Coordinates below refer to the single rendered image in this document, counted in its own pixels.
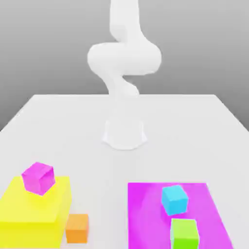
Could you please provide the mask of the small cyan cube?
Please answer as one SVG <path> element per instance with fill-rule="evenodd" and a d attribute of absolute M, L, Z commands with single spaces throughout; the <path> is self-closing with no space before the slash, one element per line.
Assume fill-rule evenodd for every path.
<path fill-rule="evenodd" d="M 168 216 L 185 213 L 188 200 L 189 198 L 181 185 L 162 188 L 161 203 Z"/>

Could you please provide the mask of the small magenta cube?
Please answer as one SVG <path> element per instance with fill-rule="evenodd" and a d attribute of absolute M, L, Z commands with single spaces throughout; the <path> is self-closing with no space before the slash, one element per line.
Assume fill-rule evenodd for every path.
<path fill-rule="evenodd" d="M 40 162 L 33 163 L 21 176 L 25 190 L 40 196 L 55 184 L 53 167 Z"/>

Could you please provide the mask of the small orange cube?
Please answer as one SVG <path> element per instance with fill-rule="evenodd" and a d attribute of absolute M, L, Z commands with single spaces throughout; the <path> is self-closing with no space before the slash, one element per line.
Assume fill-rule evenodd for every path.
<path fill-rule="evenodd" d="M 86 244 L 89 233 L 88 214 L 69 214 L 65 230 L 67 243 Z"/>

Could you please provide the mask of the small green cube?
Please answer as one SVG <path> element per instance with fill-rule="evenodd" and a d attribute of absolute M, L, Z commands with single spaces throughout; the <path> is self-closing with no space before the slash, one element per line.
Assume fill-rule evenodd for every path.
<path fill-rule="evenodd" d="M 198 249 L 199 233 L 194 219 L 171 219 L 171 249 Z"/>

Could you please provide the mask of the large magenta box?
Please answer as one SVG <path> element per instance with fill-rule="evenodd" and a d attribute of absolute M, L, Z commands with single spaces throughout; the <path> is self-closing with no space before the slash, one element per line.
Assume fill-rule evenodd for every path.
<path fill-rule="evenodd" d="M 128 183 L 128 249 L 173 249 L 177 239 L 170 235 L 171 220 L 194 219 L 199 234 L 196 249 L 233 249 L 232 242 L 206 183 L 180 185 L 189 201 L 183 214 L 168 216 L 161 196 L 172 182 Z M 195 249 L 186 241 L 177 249 Z"/>

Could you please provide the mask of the large yellow box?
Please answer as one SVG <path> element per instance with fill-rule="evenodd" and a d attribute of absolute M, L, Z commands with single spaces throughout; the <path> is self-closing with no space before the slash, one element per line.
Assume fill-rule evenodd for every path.
<path fill-rule="evenodd" d="M 71 206 L 70 179 L 55 178 L 43 196 L 28 192 L 14 177 L 0 198 L 0 249 L 57 249 Z"/>

